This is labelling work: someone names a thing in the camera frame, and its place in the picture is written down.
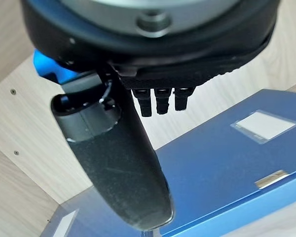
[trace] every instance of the black rubber grip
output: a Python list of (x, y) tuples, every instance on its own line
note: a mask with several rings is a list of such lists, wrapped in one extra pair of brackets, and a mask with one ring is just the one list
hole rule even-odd
[[(151, 230), (172, 220), (172, 200), (131, 94), (124, 90), (119, 91), (118, 96), (122, 101), (118, 121), (112, 128), (86, 140), (81, 139), (81, 134), (80, 141), (66, 134), (72, 135), (80, 122), (85, 123), (85, 130), (98, 131), (90, 128), (90, 124), (96, 126), (96, 122), (92, 122), (96, 118), (90, 118), (94, 113), (84, 113), (92, 106), (62, 114), (57, 108), (59, 105), (55, 106), (59, 103), (55, 97), (52, 111), (76, 158), (107, 204), (134, 228)], [(82, 118), (78, 123), (76, 115)]]

